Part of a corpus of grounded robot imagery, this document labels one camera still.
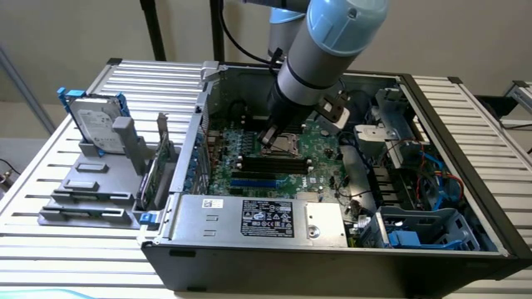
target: blue ram slot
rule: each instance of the blue ram slot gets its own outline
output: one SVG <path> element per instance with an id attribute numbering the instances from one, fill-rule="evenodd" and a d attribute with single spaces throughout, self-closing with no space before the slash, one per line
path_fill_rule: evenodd
<path id="1" fill-rule="evenodd" d="M 252 181 L 247 179 L 232 179 L 231 185 L 238 187 L 279 188 L 276 181 Z"/>

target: black pole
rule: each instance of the black pole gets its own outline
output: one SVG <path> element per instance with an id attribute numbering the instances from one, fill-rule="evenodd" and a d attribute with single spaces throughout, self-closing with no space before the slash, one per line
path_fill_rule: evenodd
<path id="1" fill-rule="evenodd" d="M 224 31 L 220 24 L 220 0 L 210 0 L 211 3 L 211 30 L 214 33 L 214 55 L 216 61 L 226 61 Z"/>
<path id="2" fill-rule="evenodd" d="M 160 34 L 160 27 L 159 27 L 156 1 L 140 0 L 140 7 L 143 8 L 144 17 L 147 19 L 154 56 L 156 58 L 156 61 L 167 61 L 167 54 L 164 53 L 163 36 Z"/>

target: motherboard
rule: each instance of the motherboard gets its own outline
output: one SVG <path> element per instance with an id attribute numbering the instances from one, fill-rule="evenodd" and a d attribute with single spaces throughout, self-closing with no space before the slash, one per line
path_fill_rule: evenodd
<path id="1" fill-rule="evenodd" d="M 255 127 L 260 128 L 251 120 L 214 120 L 208 194 L 339 202 L 335 186 L 346 171 L 336 136 L 308 121 L 286 130 L 264 148 Z"/>

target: beige wall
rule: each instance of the beige wall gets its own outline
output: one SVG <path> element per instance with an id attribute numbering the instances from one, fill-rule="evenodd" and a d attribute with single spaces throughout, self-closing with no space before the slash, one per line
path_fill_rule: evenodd
<path id="1" fill-rule="evenodd" d="M 264 56 L 268 8 L 228 1 L 242 45 Z M 207 0 L 158 0 L 167 56 L 212 59 Z M 391 0 L 388 20 L 352 68 L 459 76 L 476 93 L 498 94 L 532 79 L 532 1 Z M 0 41 L 39 99 L 59 86 L 86 88 L 110 57 L 152 59 L 138 0 L 0 0 Z M 250 61 L 227 41 L 227 59 Z M 20 95 L 0 74 L 0 100 Z"/>

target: green circuit board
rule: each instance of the green circuit board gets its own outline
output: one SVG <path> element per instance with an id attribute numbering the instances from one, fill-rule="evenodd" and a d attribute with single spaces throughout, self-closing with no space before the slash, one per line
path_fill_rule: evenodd
<path id="1" fill-rule="evenodd" d="M 278 188 L 231 185 L 231 174 L 240 171 L 238 169 L 239 155 L 244 154 L 250 157 L 271 155 L 264 154 L 264 149 L 258 141 L 259 133 L 244 131 L 240 124 L 214 120 L 210 132 L 214 130 L 219 132 L 216 135 L 220 135 L 222 138 L 220 145 L 214 145 L 216 150 L 211 152 L 214 167 L 210 195 L 292 199 L 303 198 L 304 195 L 318 195 L 322 202 L 338 202 L 335 188 L 331 186 L 331 177 L 339 184 L 346 176 L 343 161 L 338 157 L 338 138 L 324 132 L 316 123 L 307 122 L 303 133 L 291 134 L 298 138 L 298 154 L 286 154 L 282 157 L 284 159 L 311 159 L 312 170 L 308 174 L 276 174 Z"/>

